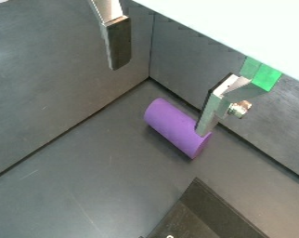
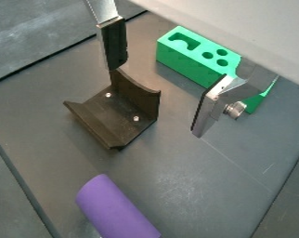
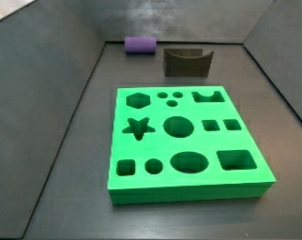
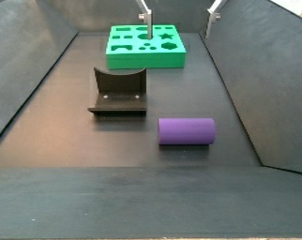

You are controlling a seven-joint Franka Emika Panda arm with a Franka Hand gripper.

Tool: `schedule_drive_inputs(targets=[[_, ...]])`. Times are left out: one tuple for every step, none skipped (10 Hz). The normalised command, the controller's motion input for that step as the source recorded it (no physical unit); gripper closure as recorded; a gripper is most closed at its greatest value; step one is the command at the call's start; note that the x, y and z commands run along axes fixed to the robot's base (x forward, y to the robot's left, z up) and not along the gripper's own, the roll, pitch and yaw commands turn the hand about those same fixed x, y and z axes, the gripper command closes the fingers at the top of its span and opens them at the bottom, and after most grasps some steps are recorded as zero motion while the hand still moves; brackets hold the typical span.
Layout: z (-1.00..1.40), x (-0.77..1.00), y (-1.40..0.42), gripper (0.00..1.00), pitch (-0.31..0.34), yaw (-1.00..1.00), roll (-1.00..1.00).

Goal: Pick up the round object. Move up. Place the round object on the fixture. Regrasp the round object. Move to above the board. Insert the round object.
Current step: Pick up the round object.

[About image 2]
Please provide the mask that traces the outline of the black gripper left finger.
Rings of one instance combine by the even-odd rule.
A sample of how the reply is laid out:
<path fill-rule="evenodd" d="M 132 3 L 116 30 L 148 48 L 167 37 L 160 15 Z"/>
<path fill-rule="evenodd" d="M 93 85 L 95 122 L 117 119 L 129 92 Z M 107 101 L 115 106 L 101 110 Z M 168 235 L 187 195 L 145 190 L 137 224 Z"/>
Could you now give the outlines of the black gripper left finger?
<path fill-rule="evenodd" d="M 84 0 L 96 19 L 108 69 L 116 70 L 128 60 L 125 19 L 119 15 L 115 0 Z"/>

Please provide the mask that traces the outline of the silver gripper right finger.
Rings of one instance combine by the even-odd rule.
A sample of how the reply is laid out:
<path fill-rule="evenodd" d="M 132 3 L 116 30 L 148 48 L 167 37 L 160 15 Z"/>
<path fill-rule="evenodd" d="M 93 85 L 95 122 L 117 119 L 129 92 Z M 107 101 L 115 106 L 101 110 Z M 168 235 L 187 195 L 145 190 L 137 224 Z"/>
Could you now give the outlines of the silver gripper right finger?
<path fill-rule="evenodd" d="M 224 74 L 204 91 L 191 126 L 192 134 L 200 138 L 224 113 L 237 119 L 247 108 L 241 101 L 264 92 L 277 77 L 269 69 L 243 58 L 236 77 Z"/>

